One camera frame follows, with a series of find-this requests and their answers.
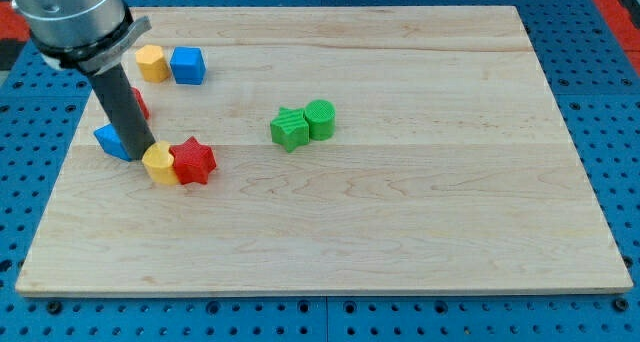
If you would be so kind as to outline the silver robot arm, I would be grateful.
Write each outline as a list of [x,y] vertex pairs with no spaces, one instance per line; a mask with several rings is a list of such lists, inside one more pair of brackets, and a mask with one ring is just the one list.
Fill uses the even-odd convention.
[[89,81],[129,158],[155,143],[121,61],[151,29],[123,0],[12,0],[50,67],[75,69]]

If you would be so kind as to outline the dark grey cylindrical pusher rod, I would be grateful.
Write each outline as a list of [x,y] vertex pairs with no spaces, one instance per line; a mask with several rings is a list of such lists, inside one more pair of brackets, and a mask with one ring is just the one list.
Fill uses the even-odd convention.
[[88,80],[128,156],[141,160],[156,140],[122,65],[90,75]]

